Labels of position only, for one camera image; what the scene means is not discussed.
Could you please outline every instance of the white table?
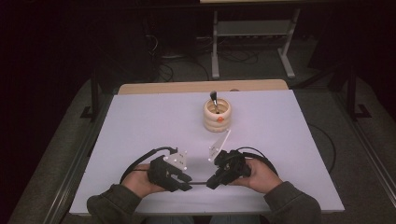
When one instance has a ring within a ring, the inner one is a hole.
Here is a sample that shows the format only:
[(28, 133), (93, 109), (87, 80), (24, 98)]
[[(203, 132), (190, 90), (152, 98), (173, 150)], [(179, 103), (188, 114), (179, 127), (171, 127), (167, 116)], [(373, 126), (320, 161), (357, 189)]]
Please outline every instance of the white table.
[[(323, 212), (344, 210), (292, 91), (219, 91), (218, 97), (233, 106), (232, 131), (224, 149), (259, 149), (283, 180), (315, 197)], [(133, 161), (157, 147), (187, 150), (186, 174), (194, 182), (206, 181), (217, 169), (207, 160), (208, 148), (221, 135), (203, 125), (203, 105), (208, 99), (209, 92), (115, 96), (70, 213), (88, 214), (86, 201), (90, 196), (119, 183)], [(186, 192), (156, 193), (136, 209), (145, 215), (263, 212), (269, 212), (269, 207), (262, 195), (237, 186), (214, 190), (193, 186)]]

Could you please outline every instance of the metal frame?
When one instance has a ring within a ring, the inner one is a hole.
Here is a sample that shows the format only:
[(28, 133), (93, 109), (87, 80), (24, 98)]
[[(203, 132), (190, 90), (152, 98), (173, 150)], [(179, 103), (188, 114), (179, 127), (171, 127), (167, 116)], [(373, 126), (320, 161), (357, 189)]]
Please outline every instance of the metal frame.
[(212, 78), (219, 79), (219, 58), (218, 58), (218, 36), (232, 36), (232, 35), (285, 35), (286, 42), (282, 48), (279, 48), (278, 54), (280, 61), (283, 64), (288, 78), (295, 78), (293, 69), (291, 68), (288, 59), (288, 50), (292, 40), (294, 29), (297, 24), (300, 9), (294, 9), (291, 20), (287, 21), (243, 21), (248, 23), (247, 26), (239, 26), (241, 21), (218, 21), (218, 12), (214, 12), (213, 18), (213, 49), (212, 49)]
[[(336, 93), (334, 98), (336, 99), (336, 102), (340, 107), (345, 108), (345, 102), (340, 93)], [(371, 145), (370, 141), (367, 139), (366, 135), (364, 134), (357, 120), (350, 116), (349, 111), (346, 111), (345, 109), (342, 109), (341, 111), (343, 111), (343, 115), (345, 116), (346, 121), (349, 123), (349, 126), (352, 128), (353, 132), (361, 141), (361, 145), (363, 146), (366, 152), (366, 155), (369, 159), (370, 164), (372, 165), (375, 175), (377, 176), (385, 192), (388, 194), (390, 201), (393, 203), (393, 206), (396, 208), (395, 181), (390, 176), (384, 163), (382, 163), (382, 161), (379, 159), (378, 155), (375, 152), (375, 148)]]
[(89, 127), (89, 130), (82, 141), (81, 145), (78, 148), (78, 153), (73, 159), (64, 181), (61, 186), (58, 188), (56, 192), (55, 199), (44, 219), (44, 224), (50, 223), (58, 223), (62, 218), (63, 214), (60, 214), (60, 211), (64, 210), (64, 207), (67, 206), (66, 201), (67, 198), (72, 196), (71, 189), (74, 184), (76, 184), (76, 174), (82, 164), (83, 158), (88, 156), (90, 150), (93, 148), (96, 143), (96, 138), (102, 129), (102, 125), (105, 121), (107, 111), (110, 107), (111, 101), (113, 99), (112, 95), (105, 95), (105, 99), (103, 100), (102, 108), (97, 113), (95, 121), (92, 121)]

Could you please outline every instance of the person's arm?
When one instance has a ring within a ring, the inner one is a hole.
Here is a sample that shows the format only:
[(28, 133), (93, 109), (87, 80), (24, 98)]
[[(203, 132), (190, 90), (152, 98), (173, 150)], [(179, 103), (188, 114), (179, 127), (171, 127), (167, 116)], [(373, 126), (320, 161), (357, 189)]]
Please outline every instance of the person's arm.
[[(135, 169), (147, 170), (148, 164), (140, 164)], [(120, 185), (112, 185), (106, 192), (91, 196), (87, 208), (91, 217), (68, 216), (66, 223), (131, 223), (136, 207), (141, 200), (151, 193), (164, 191), (163, 188), (151, 184), (147, 172), (133, 171), (128, 174)]]
[(289, 182), (283, 182), (264, 163), (247, 159), (250, 177), (236, 179), (233, 184), (254, 189), (265, 194), (264, 199), (277, 223), (321, 223), (320, 206), (314, 198), (299, 191)]

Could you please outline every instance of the metal rail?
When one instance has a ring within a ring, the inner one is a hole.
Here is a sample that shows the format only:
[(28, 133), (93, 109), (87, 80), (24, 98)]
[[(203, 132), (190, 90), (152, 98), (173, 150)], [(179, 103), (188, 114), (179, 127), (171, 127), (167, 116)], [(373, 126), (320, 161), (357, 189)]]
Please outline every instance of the metal rail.
[(96, 142), (96, 137), (99, 134), (99, 132), (102, 128), (102, 125), (105, 121), (105, 117), (106, 117), (107, 111), (110, 107), (110, 103), (111, 103), (112, 99), (113, 99), (112, 95), (104, 95), (103, 104), (101, 106), (102, 108), (100, 109), (99, 113), (97, 114), (95, 122), (92, 122), (90, 124), (89, 130), (88, 130), (84, 140), (81, 142), (81, 144), (78, 148), (78, 153), (76, 154), (75, 158), (73, 159), (72, 164), (70, 165), (70, 167), (66, 173), (64, 181), (62, 182), (61, 186), (58, 188), (55, 199), (54, 199), (43, 223), (52, 224), (52, 223), (57, 223), (60, 221), (60, 219), (63, 215), (63, 214), (60, 214), (60, 211), (64, 210), (64, 207), (66, 206), (65, 203), (71, 194), (71, 188), (74, 186), (74, 184), (77, 181), (75, 179), (75, 176), (79, 170), (79, 166), (81, 165), (83, 158), (88, 155), (91, 148), (94, 146), (94, 144)]
[(336, 99), (336, 103), (343, 107), (341, 111), (346, 118), (349, 126), (352, 128), (353, 132), (361, 141), (361, 145), (363, 146), (367, 157), (372, 165), (372, 168), (377, 176), (379, 182), (381, 183), (382, 187), (384, 188), (385, 192), (388, 194), (390, 201), (393, 203), (393, 206), (396, 207), (396, 184), (393, 178), (390, 176), (387, 168), (385, 167), (384, 163), (379, 159), (378, 155), (375, 152), (375, 148), (372, 146), (370, 141), (367, 139), (366, 135), (364, 134), (361, 126), (357, 121), (352, 120), (350, 115), (347, 113), (345, 109), (345, 100), (342, 96), (338, 93), (334, 95)]

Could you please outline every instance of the metal stand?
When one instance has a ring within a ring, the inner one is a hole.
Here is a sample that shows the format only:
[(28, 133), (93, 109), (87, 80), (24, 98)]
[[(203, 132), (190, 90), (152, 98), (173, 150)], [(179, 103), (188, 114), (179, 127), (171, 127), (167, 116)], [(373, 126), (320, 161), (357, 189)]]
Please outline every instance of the metal stand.
[(84, 111), (82, 111), (80, 118), (82, 119), (91, 119), (91, 122), (94, 122), (99, 111), (99, 88), (98, 82), (96, 79), (96, 72), (93, 71), (91, 76), (91, 101), (92, 106), (85, 106)]
[(371, 115), (364, 105), (358, 105), (361, 113), (355, 112), (356, 99), (356, 73), (353, 66), (350, 66), (349, 81), (347, 83), (346, 110), (353, 121), (357, 118), (370, 118)]
[(214, 12), (213, 19), (213, 51), (212, 51), (212, 77), (219, 79), (218, 36), (233, 35), (285, 35), (286, 43), (278, 49), (280, 60), (285, 68), (288, 78), (295, 78), (287, 53), (294, 29), (297, 24), (300, 9), (294, 9), (291, 20), (281, 21), (218, 21), (218, 12)]

